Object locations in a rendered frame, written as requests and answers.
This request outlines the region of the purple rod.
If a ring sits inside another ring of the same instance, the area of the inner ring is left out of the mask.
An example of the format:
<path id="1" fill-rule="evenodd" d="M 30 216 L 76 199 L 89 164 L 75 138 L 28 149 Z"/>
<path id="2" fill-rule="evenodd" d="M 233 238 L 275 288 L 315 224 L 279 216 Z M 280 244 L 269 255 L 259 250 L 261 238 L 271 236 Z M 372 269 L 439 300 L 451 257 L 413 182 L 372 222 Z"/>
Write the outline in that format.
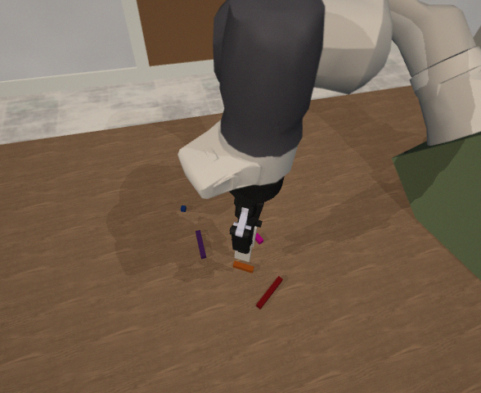
<path id="1" fill-rule="evenodd" d="M 196 231 L 196 238 L 197 238 L 197 242 L 198 242 L 198 246 L 199 246 L 199 250 L 200 250 L 200 257 L 201 257 L 201 259 L 205 259 L 206 258 L 205 248 L 204 248 L 204 243 L 203 243 L 203 240 L 202 240 L 200 230 Z"/>

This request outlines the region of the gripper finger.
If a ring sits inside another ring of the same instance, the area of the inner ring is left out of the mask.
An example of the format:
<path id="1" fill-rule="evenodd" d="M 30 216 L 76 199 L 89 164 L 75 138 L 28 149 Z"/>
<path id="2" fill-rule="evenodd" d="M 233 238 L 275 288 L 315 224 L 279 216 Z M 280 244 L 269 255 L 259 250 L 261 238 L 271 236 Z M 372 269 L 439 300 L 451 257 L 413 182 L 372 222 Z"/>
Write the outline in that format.
<path id="1" fill-rule="evenodd" d="M 254 243 L 255 243 L 255 238 L 256 238 L 256 232 L 257 232 L 257 227 L 260 227 L 261 228 L 261 225 L 262 225 L 262 221 L 259 220 L 257 223 L 255 223 L 254 225 L 254 234 L 253 234 L 253 245 L 252 247 L 254 247 Z"/>
<path id="2" fill-rule="evenodd" d="M 235 210 L 235 216 L 238 218 L 238 222 L 234 222 L 230 227 L 230 234 L 232 235 L 232 249 L 235 250 L 235 258 L 238 260 L 247 262 L 250 260 L 254 225 L 258 222 L 263 205 L 264 202 L 257 204 L 256 213 L 252 218 L 247 218 L 249 209 L 242 207 L 240 216 Z"/>

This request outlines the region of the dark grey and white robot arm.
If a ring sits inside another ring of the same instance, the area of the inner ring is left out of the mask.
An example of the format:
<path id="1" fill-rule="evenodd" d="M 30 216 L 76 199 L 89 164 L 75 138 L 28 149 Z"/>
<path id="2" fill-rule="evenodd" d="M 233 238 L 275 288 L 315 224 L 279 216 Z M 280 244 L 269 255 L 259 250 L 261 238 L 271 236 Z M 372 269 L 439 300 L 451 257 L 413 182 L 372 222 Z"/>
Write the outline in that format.
<path id="1" fill-rule="evenodd" d="M 226 0 L 213 34 L 223 115 L 178 152 L 201 198 L 287 175 L 313 88 L 350 94 L 363 87 L 384 68 L 392 40 L 412 77 L 427 145 L 480 132 L 481 48 L 460 8 L 419 0 Z"/>

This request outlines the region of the red rod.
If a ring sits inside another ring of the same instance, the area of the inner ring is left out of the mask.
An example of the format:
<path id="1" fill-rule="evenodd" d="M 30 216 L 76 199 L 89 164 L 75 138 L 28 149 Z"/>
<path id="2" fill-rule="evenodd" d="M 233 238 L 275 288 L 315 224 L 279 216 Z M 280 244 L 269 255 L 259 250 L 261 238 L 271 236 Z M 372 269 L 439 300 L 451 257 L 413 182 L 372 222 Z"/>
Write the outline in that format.
<path id="1" fill-rule="evenodd" d="M 282 278 L 281 277 L 277 277 L 277 279 L 275 280 L 275 282 L 268 288 L 268 290 L 266 291 L 266 293 L 263 295 L 263 297 L 259 300 L 259 302 L 257 303 L 257 307 L 259 309 L 262 309 L 262 307 L 264 306 L 264 304 L 267 302 L 267 300 L 270 298 L 270 296 L 272 295 L 272 293 L 278 288 L 278 286 L 281 284 L 282 282 Z"/>

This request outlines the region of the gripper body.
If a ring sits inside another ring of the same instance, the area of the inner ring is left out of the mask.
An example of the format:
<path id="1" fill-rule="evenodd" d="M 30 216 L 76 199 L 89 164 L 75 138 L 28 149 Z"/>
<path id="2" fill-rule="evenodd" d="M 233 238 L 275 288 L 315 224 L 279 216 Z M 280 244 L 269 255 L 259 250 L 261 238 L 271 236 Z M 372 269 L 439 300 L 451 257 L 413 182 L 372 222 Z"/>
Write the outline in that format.
<path id="1" fill-rule="evenodd" d="M 269 201 L 279 193 L 284 177 L 276 183 L 250 185 L 231 190 L 230 193 L 238 200 L 236 213 L 241 216 L 241 209 L 244 207 L 249 209 L 247 218 L 254 217 L 258 203 Z"/>

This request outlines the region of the orange rod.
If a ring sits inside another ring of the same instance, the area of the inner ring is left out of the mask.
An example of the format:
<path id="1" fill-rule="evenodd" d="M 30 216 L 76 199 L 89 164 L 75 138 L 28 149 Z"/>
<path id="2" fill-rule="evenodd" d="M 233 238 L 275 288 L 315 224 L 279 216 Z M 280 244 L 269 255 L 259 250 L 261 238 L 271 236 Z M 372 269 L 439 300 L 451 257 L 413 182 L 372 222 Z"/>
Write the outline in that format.
<path id="1" fill-rule="evenodd" d="M 243 264 L 238 261 L 234 261 L 233 268 L 244 270 L 249 273 L 253 273 L 254 271 L 254 266 L 248 265 L 248 264 Z"/>

